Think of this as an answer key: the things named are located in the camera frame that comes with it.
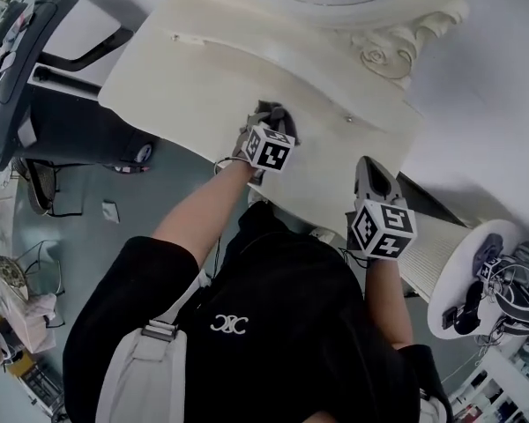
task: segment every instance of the black t-shirt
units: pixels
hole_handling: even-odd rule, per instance
[[[197,276],[185,249],[129,240],[81,312],[63,354],[73,423],[94,422],[104,375],[127,333],[165,312]],[[420,388],[446,402],[431,351],[399,351],[369,318],[338,253],[271,234],[226,264],[178,321],[188,336],[185,421],[419,421]]]

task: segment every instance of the floor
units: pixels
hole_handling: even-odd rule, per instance
[[[52,219],[35,215],[26,201],[26,188],[20,183],[14,227],[13,248],[16,254],[41,240],[53,240],[48,254],[60,260],[66,294],[59,298],[58,311],[66,325],[56,329],[57,347],[43,355],[45,361],[62,372],[64,343],[78,312],[96,284],[111,265],[119,249],[132,236],[148,235],[165,214],[212,176],[212,165],[196,154],[169,142],[161,142],[152,161],[152,168],[133,176],[110,172],[104,167],[80,167],[60,173],[61,194],[57,212],[78,211],[80,218]],[[246,193],[235,207],[235,214],[223,236],[224,245],[235,234],[236,220],[246,209]],[[102,217],[103,200],[115,202],[120,214],[119,225]],[[307,227],[285,213],[279,215],[294,230]],[[206,264],[212,268],[213,256]],[[364,271],[356,271],[364,283]],[[434,338],[426,324],[427,304],[420,298],[407,300],[414,324],[416,341],[430,345],[441,377],[455,371],[477,350],[470,338],[444,341]],[[473,371],[473,361],[445,383],[453,391]],[[0,423],[44,422],[15,380],[0,371]]]

